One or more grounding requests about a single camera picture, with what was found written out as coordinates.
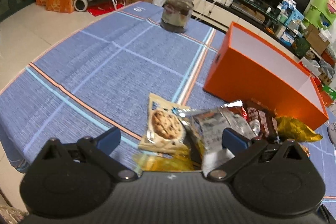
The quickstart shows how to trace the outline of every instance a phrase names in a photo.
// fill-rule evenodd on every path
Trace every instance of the jar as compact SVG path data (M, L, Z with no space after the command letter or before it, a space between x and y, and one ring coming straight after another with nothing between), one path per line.
M193 0L166 0L161 26L170 32L184 32L193 8Z

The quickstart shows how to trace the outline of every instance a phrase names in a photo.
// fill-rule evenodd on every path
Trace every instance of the screw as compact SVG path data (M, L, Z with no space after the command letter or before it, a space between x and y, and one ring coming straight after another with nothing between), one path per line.
M135 172L131 170L122 170L118 173L118 176L122 179L132 179L135 176Z
M210 176L214 180L223 180L226 177L226 172L223 170L213 170L210 172Z

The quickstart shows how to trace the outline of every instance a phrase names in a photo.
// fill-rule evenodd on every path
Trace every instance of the cookie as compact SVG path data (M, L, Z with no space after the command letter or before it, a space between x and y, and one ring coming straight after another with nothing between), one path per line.
M162 138L172 140L182 136L183 126L174 114L156 110L152 114L152 126Z

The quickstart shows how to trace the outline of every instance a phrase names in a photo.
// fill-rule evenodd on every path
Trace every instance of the white cable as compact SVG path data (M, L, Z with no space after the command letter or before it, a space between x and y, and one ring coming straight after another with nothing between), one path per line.
M215 3L216 3L217 1L215 0L213 3L211 3L210 5L212 5L212 6L214 6L215 5ZM203 5L203 11L202 11L202 13L200 13L196 18L195 18L195 20L197 20L200 16L202 16L203 14L204 14L204 12L205 12L205 8L206 8L206 0L204 0L204 5Z

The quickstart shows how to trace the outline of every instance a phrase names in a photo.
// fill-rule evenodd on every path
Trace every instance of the green box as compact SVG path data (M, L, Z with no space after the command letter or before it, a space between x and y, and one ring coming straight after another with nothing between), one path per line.
M333 101L336 100L336 91L334 91L332 88L325 85L322 90L324 90L326 93L328 93L328 95L330 96L330 98Z

